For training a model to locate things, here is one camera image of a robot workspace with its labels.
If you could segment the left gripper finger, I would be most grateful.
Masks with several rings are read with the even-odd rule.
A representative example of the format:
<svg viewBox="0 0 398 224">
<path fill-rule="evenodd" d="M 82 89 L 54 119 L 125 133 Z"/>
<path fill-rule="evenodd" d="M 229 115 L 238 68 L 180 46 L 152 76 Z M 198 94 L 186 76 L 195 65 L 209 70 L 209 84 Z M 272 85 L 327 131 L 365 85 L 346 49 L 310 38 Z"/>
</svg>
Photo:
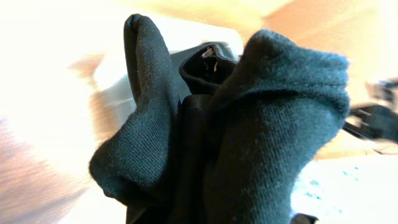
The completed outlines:
<svg viewBox="0 0 398 224">
<path fill-rule="evenodd" d="M 303 213 L 296 213 L 290 221 L 290 224 L 316 224 L 319 219 L 317 217 L 303 214 Z"/>
</svg>

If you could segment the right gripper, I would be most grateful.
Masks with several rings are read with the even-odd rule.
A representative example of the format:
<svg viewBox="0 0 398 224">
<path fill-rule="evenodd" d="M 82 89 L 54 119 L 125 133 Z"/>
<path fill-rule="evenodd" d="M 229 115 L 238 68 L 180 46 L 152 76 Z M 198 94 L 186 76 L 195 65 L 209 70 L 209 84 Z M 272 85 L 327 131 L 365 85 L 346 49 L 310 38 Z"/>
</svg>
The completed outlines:
<svg viewBox="0 0 398 224">
<path fill-rule="evenodd" d="M 397 78 L 365 83 L 368 96 L 382 103 L 358 105 L 349 116 L 359 119 L 359 125 L 345 122 L 343 130 L 358 139 L 397 142 Z"/>
</svg>

